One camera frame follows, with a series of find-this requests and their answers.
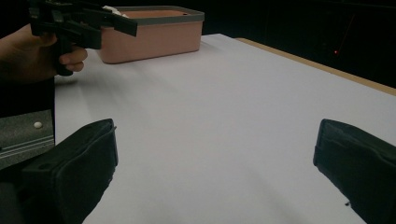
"pink container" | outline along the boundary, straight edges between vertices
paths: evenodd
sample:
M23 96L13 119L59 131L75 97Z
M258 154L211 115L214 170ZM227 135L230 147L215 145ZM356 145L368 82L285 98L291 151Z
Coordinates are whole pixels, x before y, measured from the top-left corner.
M137 21L137 33L131 36L111 27L102 28L98 54L104 63L127 63L200 48L203 12L166 6L116 9Z

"dark background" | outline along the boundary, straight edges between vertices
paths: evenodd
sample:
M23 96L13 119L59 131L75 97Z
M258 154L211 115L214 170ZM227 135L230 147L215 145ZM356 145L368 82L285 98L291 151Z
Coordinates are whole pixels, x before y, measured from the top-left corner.
M199 10L203 35L244 37L396 88L396 0L86 1ZM27 8L27 0L7 2L2 35L27 22Z

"human hand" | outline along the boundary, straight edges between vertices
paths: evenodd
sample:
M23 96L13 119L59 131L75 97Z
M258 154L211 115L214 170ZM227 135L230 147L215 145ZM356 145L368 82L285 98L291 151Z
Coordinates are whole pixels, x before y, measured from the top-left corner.
M87 58L87 50L72 46L72 52L54 59L54 34L32 35L30 24L0 39L0 84L27 84L56 76L54 60L66 69L79 72Z

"white table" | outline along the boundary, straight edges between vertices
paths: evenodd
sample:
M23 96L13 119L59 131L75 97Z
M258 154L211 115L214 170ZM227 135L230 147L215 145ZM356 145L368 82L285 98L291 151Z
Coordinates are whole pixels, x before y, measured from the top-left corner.
M55 92L56 141L114 119L120 163L87 224L361 224L313 165L322 119L396 145L396 97L204 35L199 51L104 64Z

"white tabletop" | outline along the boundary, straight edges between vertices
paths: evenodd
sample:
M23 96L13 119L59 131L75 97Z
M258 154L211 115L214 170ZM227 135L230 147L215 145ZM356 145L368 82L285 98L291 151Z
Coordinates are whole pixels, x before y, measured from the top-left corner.
M104 64L55 92L56 142L114 119L120 163L90 224L361 224L312 160L322 119L396 145L396 97L204 35L199 51Z

